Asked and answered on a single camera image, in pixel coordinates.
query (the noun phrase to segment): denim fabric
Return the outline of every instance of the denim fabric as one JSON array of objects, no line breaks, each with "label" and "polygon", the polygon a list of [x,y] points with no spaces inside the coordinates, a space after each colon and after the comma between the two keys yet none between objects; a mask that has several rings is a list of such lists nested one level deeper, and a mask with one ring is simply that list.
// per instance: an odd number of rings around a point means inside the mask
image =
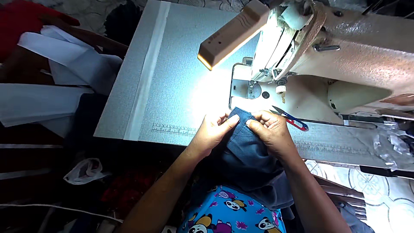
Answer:
[{"label": "denim fabric", "polygon": [[266,145],[247,126],[255,120],[251,113],[235,108],[239,124],[228,133],[226,147],[214,160],[214,166],[231,182],[232,188],[255,198],[271,210],[293,204],[289,182],[282,165],[267,153]]}]

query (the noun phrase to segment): clear plastic bag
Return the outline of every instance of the clear plastic bag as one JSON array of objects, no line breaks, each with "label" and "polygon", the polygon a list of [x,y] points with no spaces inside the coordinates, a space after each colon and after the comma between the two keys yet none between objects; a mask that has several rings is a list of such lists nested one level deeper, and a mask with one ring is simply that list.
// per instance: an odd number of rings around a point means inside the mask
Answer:
[{"label": "clear plastic bag", "polygon": [[63,179],[70,184],[86,184],[110,175],[108,172],[101,173],[101,171],[102,164],[98,158],[87,158],[76,164]]},{"label": "clear plastic bag", "polygon": [[398,123],[385,121],[384,124],[376,124],[378,134],[374,135],[373,143],[377,155],[385,161],[392,170],[403,169],[414,164],[413,154],[408,145],[400,136],[410,136],[405,131],[398,129]]}]

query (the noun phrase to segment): person's left hand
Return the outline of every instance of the person's left hand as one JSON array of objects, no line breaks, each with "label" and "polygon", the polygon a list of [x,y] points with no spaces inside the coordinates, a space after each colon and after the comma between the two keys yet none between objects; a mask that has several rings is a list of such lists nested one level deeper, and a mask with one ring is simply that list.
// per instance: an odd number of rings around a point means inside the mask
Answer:
[{"label": "person's left hand", "polygon": [[203,123],[195,134],[186,150],[200,156],[200,159],[208,156],[211,150],[217,146],[224,135],[234,128],[239,122],[239,116],[229,117],[230,110],[217,114],[207,114]]}]

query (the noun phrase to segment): person's right hand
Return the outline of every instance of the person's right hand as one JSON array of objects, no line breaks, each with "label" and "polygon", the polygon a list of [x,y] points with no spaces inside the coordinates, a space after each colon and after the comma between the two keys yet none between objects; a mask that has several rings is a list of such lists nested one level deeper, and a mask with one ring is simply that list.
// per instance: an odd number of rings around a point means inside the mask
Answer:
[{"label": "person's right hand", "polygon": [[267,111],[254,112],[252,115],[257,121],[248,120],[246,125],[265,143],[269,154],[278,159],[298,155],[284,117]]}]

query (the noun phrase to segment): panda print shirt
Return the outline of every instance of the panda print shirt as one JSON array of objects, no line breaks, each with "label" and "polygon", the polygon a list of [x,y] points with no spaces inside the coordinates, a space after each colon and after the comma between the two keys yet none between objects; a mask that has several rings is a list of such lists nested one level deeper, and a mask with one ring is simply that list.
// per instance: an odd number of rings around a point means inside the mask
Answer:
[{"label": "panda print shirt", "polygon": [[224,186],[216,186],[204,202],[185,216],[178,233],[286,233],[280,210],[271,211]]}]

